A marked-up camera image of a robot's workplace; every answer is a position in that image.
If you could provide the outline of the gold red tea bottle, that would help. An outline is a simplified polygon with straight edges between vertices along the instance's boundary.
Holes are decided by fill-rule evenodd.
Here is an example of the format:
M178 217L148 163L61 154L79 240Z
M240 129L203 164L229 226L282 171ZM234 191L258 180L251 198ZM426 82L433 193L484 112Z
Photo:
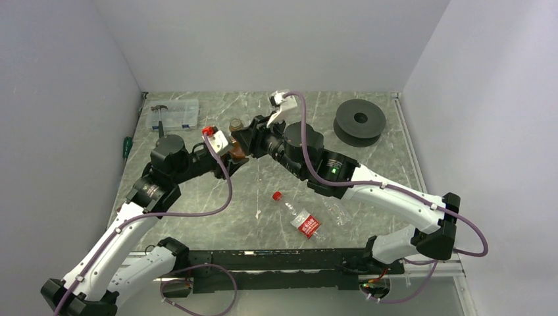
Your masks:
M234 138L230 138L230 145L228 146L228 154L231 160L235 163L239 163L246 158L240 144Z

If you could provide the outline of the ribbed coffee latte bottle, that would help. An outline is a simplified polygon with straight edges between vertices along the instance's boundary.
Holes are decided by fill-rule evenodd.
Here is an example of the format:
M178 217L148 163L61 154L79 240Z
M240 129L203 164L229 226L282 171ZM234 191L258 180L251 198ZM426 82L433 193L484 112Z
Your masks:
M229 131L233 132L236 130L240 130L242 128L244 128L244 125L240 118L234 117L230 119L229 127L228 127Z

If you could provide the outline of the clear bottle red label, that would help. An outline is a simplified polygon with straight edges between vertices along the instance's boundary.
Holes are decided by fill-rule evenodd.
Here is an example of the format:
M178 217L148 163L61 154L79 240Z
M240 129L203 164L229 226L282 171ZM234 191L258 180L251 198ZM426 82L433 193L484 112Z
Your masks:
M282 192L274 192L272 198L290 216L291 225L304 235L306 239L314 240L320 244L326 243L328 233L322 221L318 220L292 197Z

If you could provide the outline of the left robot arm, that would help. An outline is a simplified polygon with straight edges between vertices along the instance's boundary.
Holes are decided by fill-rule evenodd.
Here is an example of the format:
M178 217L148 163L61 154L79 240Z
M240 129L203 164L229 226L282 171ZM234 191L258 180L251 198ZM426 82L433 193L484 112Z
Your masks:
M231 137L206 128L203 141L188 151L182 137L161 136L150 161L126 196L118 215L93 249L61 279L49 279L41 295L55 315L115 315L118 309L153 279L184 277L209 268L190 255L183 243L167 237L127 268L122 264L138 242L180 197L179 186L207 173L229 180L238 168Z

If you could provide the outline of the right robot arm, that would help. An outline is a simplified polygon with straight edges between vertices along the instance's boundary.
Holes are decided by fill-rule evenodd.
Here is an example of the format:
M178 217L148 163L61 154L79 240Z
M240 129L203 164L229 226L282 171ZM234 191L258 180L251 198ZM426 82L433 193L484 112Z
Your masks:
M324 136L309 124L267 122L268 117L258 115L249 126L232 131L246 155L269 155L316 194L380 207L408 223L368 239L362 257L368 272L379 273L415 254L442 261L451 258L457 227L455 217L445 210L457 212L459 196L424 194L384 178L355 159L325 149Z

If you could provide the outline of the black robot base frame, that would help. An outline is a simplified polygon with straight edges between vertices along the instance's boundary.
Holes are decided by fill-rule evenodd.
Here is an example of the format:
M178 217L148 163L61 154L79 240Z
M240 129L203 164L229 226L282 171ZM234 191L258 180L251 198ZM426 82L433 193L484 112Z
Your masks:
M166 277L190 280L195 294L221 290L335 288L358 290L366 278L405 272L400 260L373 261L363 248L191 250Z

